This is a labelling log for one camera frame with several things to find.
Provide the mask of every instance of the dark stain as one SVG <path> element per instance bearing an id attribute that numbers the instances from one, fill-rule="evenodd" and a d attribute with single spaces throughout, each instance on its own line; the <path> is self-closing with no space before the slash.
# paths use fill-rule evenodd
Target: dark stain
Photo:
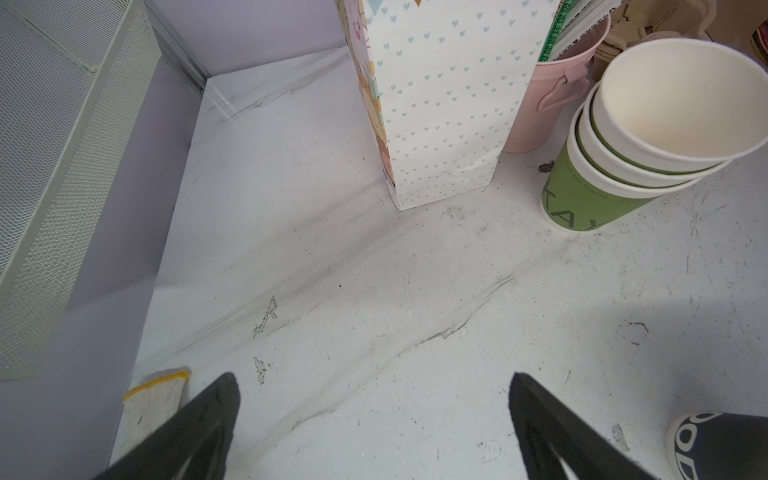
<path id="1" fill-rule="evenodd" d="M 540 174 L 548 174 L 552 171 L 552 167 L 554 166 L 554 160 L 551 162 L 547 162 L 546 164 L 541 164 L 538 166 L 538 173 Z"/>

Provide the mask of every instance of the paper cup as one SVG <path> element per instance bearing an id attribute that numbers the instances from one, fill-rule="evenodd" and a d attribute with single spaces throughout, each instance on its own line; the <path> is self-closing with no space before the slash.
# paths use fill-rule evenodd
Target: paper cup
<path id="1" fill-rule="evenodd" d="M 579 143 L 579 147 L 583 150 L 584 155 L 587 157 L 587 160 L 591 161 L 592 165 L 603 175 L 625 184 L 634 185 L 635 187 L 672 187 L 689 180 L 711 175 L 722 170 L 731 162 L 720 162 L 714 167 L 693 174 L 659 174 L 637 167 L 630 161 L 619 158 L 607 145 L 603 145 L 594 132 L 595 125 L 591 116 L 591 105 L 594 100 L 595 92 L 599 87 L 600 84 L 595 85 L 587 96 L 587 100 L 584 103 L 584 113 L 578 123 L 578 136 L 576 137 L 576 140 Z"/>
<path id="2" fill-rule="evenodd" d="M 649 41 L 608 65 L 592 114 L 622 157 L 658 173 L 697 172 L 768 141 L 768 74 L 713 42 Z"/>
<path id="3" fill-rule="evenodd" d="M 678 480 L 768 478 L 768 419 L 687 413 L 667 430 L 667 459 Z"/>
<path id="4" fill-rule="evenodd" d="M 699 181 L 665 188 L 622 184 L 592 167 L 579 150 L 576 127 L 582 105 L 571 120 L 568 139 L 541 192 L 545 216 L 559 227 L 585 232 L 628 214 L 661 195 L 683 190 Z"/>

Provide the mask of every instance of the white marble table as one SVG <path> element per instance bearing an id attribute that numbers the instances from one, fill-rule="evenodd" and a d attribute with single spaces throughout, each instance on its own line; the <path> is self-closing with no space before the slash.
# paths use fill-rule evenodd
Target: white marble table
<path id="1" fill-rule="evenodd" d="M 398 212 L 345 49 L 210 79 L 133 385 L 234 372 L 228 478 L 524 478 L 529 372 L 672 478 L 677 415 L 768 415 L 766 151 L 562 234 L 537 166 L 568 117 L 489 187 Z"/>

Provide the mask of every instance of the heart pattern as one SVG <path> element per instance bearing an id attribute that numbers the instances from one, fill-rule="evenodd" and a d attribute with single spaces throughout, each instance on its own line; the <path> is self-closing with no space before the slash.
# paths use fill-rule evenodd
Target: heart pattern
<path id="1" fill-rule="evenodd" d="M 371 2 L 384 5 L 376 12 Z M 558 3 L 486 0 L 474 12 L 466 0 L 344 4 L 349 48 L 386 126 L 398 207 L 486 185 Z M 364 24 L 359 35 L 355 18 Z"/>

